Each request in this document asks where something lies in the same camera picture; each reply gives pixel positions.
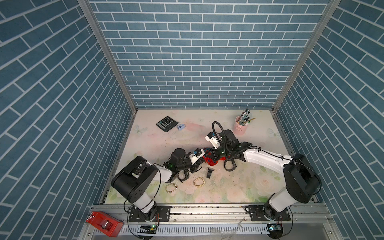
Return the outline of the red blue towel cloth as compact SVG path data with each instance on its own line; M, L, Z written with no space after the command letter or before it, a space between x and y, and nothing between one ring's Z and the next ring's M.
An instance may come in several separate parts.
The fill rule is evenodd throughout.
M225 158L219 158L215 156L203 156L203 159L209 166L215 166L219 161L224 161Z

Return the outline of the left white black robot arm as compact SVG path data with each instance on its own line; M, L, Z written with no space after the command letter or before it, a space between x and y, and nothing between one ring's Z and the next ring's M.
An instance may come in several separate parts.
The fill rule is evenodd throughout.
M142 214L152 218L157 203L146 193L151 182L170 184L175 179L185 182L190 174L200 169L205 154L204 149L187 154L184 149L177 148L163 165L151 164L144 157L137 156L114 176L111 186Z

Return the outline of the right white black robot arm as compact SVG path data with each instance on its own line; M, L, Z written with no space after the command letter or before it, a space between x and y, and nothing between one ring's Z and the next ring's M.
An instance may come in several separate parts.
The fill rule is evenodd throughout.
M318 174L304 155L282 156L271 153L249 142L240 143L232 131L225 130L219 134L210 132L206 140L213 145L211 152L225 162L241 160L257 164L282 175L285 186L271 195L263 206L268 220L279 218L287 207L295 204L306 204L316 195L322 186Z

